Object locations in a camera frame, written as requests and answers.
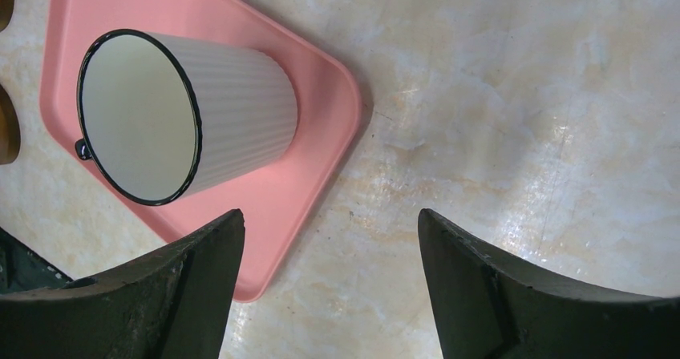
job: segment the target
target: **cup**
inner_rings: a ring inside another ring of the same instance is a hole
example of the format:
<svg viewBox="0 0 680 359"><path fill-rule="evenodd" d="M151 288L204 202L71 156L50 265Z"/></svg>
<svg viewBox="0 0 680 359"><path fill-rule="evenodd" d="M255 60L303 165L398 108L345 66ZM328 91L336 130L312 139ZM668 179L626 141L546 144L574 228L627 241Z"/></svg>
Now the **cup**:
<svg viewBox="0 0 680 359"><path fill-rule="evenodd" d="M113 30L80 68L75 150L123 196L162 205L280 158L297 108L285 72L261 52Z"/></svg>

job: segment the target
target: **beige marble countertop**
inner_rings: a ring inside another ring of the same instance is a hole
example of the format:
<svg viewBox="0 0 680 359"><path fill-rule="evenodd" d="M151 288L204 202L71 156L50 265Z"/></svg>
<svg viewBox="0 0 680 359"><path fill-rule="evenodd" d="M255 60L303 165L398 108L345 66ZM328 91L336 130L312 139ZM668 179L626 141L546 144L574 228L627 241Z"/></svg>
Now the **beige marble countertop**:
<svg viewBox="0 0 680 359"><path fill-rule="evenodd" d="M22 129L0 226L72 276L162 245L47 134L48 0L0 82ZM372 118L223 357L440 357L416 234L434 208L594 284L680 293L680 0L246 0L340 58Z"/></svg>

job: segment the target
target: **enamel mug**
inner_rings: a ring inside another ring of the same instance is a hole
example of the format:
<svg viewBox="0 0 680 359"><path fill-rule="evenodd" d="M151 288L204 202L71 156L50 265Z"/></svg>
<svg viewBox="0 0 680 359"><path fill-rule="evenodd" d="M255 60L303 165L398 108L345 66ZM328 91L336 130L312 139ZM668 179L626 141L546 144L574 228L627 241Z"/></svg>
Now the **enamel mug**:
<svg viewBox="0 0 680 359"><path fill-rule="evenodd" d="M261 52L113 30L80 68L75 151L128 199L167 204L280 158L297 108L285 72Z"/></svg>

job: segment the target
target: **white mug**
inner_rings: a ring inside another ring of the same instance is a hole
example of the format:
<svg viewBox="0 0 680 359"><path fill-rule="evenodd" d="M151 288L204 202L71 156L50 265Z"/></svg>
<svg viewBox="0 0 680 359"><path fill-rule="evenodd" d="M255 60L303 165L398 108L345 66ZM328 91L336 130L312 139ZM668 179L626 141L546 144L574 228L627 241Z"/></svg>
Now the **white mug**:
<svg viewBox="0 0 680 359"><path fill-rule="evenodd" d="M281 157L298 122L293 87L256 50L113 30L80 68L80 159L130 200L170 203Z"/></svg>

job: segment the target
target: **stone surface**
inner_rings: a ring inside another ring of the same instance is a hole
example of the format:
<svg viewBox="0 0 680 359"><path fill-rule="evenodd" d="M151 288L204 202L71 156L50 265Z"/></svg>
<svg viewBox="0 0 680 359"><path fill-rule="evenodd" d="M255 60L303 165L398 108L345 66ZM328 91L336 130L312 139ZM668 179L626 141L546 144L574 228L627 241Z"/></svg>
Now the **stone surface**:
<svg viewBox="0 0 680 359"><path fill-rule="evenodd" d="M680 0L246 1L348 65L372 117L223 357L439 357L423 207L571 277L680 292ZM46 17L18 0L0 34L23 141L0 225L85 276L162 242L46 133Z"/></svg>

